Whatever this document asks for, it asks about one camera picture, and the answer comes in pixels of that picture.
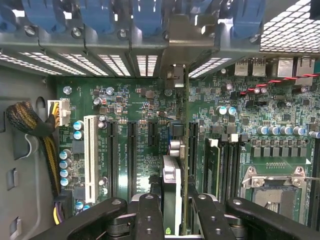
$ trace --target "ventilation grille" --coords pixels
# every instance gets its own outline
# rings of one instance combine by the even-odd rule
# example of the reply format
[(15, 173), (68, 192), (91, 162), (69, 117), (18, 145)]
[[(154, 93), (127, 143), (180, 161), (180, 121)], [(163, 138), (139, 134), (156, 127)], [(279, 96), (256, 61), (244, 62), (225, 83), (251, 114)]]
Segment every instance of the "ventilation grille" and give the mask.
[(310, 20), (310, 0), (301, 0), (264, 24), (262, 52), (320, 52), (320, 20)]

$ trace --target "black pcie slot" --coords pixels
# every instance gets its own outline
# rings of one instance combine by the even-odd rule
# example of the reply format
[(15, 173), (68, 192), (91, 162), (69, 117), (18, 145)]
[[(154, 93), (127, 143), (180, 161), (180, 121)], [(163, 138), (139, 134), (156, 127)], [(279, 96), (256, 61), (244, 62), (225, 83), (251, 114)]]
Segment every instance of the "black pcie slot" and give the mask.
[(148, 146), (157, 146), (158, 140), (158, 123), (154, 121), (148, 122)]
[(110, 197), (116, 197), (118, 194), (118, 123), (117, 121), (108, 121), (107, 127), (107, 172), (108, 172), (108, 191)]
[(196, 179), (198, 155), (198, 123), (189, 122), (189, 174)]
[(138, 145), (138, 122), (127, 123), (127, 155), (128, 155), (128, 200), (137, 191), (137, 145)]
[[(312, 177), (320, 178), (320, 139), (315, 140)], [(320, 230), (320, 182), (311, 182), (308, 226)]]

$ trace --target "power connector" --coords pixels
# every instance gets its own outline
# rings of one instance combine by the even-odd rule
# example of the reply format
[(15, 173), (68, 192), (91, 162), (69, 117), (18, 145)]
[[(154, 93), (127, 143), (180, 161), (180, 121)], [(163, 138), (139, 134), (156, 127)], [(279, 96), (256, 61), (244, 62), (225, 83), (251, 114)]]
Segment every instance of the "power connector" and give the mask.
[(48, 100), (48, 116), (51, 114), (50, 106), (51, 104), (58, 103), (59, 108), (59, 127), (61, 126), (69, 126), (70, 124), (70, 101), (69, 100)]

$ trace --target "gray case wall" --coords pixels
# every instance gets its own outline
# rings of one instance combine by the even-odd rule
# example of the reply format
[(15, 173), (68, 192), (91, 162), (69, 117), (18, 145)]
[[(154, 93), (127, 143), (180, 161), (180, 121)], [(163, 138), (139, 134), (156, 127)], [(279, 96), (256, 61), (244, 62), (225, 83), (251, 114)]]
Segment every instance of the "gray case wall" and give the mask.
[[(54, 88), (44, 83), (42, 76), (0, 67), (0, 131), (5, 119), (5, 131), (0, 133), (0, 240), (28, 240), (54, 225), (53, 197), (44, 155), (38, 149), (15, 160), (27, 155), (29, 143), (3, 117), (9, 105), (30, 101), (41, 118), (45, 118), (46, 109), (38, 97), (45, 103), (56, 99)], [(8, 190), (8, 171), (13, 169), (17, 185)]]

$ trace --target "pcie x16 slot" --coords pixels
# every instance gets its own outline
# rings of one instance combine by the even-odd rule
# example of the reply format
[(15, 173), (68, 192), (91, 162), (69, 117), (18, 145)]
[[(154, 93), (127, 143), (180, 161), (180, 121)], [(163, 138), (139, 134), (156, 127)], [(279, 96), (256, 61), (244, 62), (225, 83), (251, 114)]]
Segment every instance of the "pcie x16 slot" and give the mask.
[(138, 145), (138, 122), (127, 123), (127, 156), (128, 156), (128, 200), (137, 191), (137, 145)]
[(197, 155), (198, 155), (198, 123), (189, 122), (189, 174), (197, 175)]
[(108, 192), (113, 198), (118, 194), (118, 123), (110, 120), (106, 124)]
[(98, 118), (96, 115), (84, 119), (84, 173), (85, 202), (96, 203), (98, 187)]

